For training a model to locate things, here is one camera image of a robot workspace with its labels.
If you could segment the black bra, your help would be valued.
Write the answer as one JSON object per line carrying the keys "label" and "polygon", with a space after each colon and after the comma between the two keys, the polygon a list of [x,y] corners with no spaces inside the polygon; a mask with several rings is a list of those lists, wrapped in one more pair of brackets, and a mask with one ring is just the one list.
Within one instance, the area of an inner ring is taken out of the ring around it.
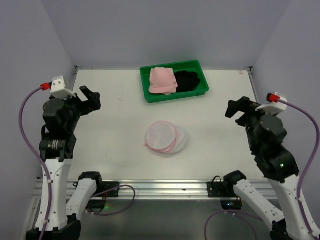
{"label": "black bra", "polygon": [[174,73],[177,82],[177,93],[194,91],[200,84],[199,76],[194,71],[177,71]]}

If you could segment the pink bra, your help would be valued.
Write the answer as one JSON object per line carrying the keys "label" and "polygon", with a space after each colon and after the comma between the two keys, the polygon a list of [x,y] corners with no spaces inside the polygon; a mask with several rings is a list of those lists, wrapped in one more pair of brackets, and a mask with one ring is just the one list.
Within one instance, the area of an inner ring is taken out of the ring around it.
{"label": "pink bra", "polygon": [[155,67],[150,71],[149,92],[170,95],[177,92],[178,83],[172,68]]}

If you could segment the white pink mesh laundry bag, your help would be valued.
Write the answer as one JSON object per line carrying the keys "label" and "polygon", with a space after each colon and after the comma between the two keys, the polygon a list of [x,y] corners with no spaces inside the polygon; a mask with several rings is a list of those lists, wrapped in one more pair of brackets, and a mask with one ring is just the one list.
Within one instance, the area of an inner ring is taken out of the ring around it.
{"label": "white pink mesh laundry bag", "polygon": [[147,129],[144,145],[160,154],[175,155],[186,147],[188,140],[188,132],[183,127],[168,121],[157,121]]}

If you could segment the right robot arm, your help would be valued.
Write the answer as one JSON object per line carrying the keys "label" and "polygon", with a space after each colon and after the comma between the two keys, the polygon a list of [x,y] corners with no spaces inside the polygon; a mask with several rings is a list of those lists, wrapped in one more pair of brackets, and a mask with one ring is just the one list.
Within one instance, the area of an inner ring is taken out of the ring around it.
{"label": "right robot arm", "polygon": [[[318,240],[320,228],[306,203],[302,184],[320,146],[320,127],[309,113],[277,93],[268,94],[267,101],[268,104],[261,105],[245,96],[237,101],[229,100],[225,117],[231,119],[236,113],[243,113],[235,122],[245,128],[251,154],[274,190],[281,208],[276,208],[257,192],[239,170],[225,175],[222,185],[229,194],[248,203],[268,227],[273,240]],[[283,146],[287,131],[278,114],[287,107],[305,114],[315,127],[315,146],[303,171]]]}

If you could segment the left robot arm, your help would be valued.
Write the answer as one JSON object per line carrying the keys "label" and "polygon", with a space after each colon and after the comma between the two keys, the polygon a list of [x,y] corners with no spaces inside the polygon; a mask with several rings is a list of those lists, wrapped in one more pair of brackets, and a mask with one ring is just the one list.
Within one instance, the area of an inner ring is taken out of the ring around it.
{"label": "left robot arm", "polygon": [[77,95],[64,99],[51,96],[43,105],[44,126],[41,128],[39,150],[31,151],[42,166],[42,193],[35,226],[26,232],[27,240],[78,240],[81,218],[90,198],[101,189],[99,172],[80,175],[76,190],[67,202],[67,185],[77,142],[74,131],[82,116],[101,108],[100,93],[86,86]]}

